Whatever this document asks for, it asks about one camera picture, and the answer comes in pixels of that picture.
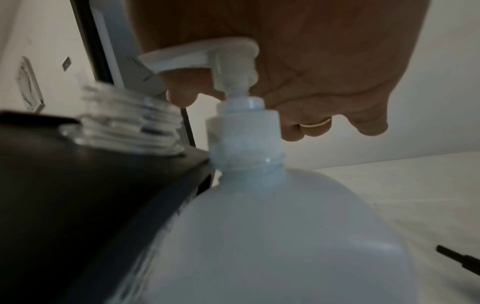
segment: black cable connector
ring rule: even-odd
[[[466,270],[469,270],[476,275],[480,275],[480,259],[477,259],[470,255],[462,255],[441,245],[438,245],[436,247],[436,251],[446,257],[451,258],[452,260],[461,263],[461,266]]]

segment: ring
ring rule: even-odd
[[[323,125],[326,125],[327,123],[329,123],[330,121],[332,121],[332,118],[327,118],[326,120],[320,122],[320,123],[317,123],[317,124],[312,124],[312,125],[304,125],[304,124],[300,124],[301,127],[304,127],[304,128],[316,128],[316,127],[319,127],[319,126],[323,126]]]

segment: bottle body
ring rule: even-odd
[[[152,277],[157,300],[417,302],[403,242],[341,184],[282,166],[236,174],[173,223]]]

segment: white plastic bottle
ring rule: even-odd
[[[277,112],[249,97],[257,44],[203,41],[143,55],[159,73],[211,68],[227,100],[207,121],[218,187],[191,202],[160,248],[158,302],[413,304],[400,237],[356,195],[315,172],[286,170]]]

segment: hand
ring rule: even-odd
[[[260,46],[251,89],[278,110],[282,137],[327,132],[344,115],[365,135],[388,128],[387,104],[402,77],[429,0],[123,0],[143,52],[246,36]],[[162,73],[172,103],[187,107],[213,89],[210,72]]]

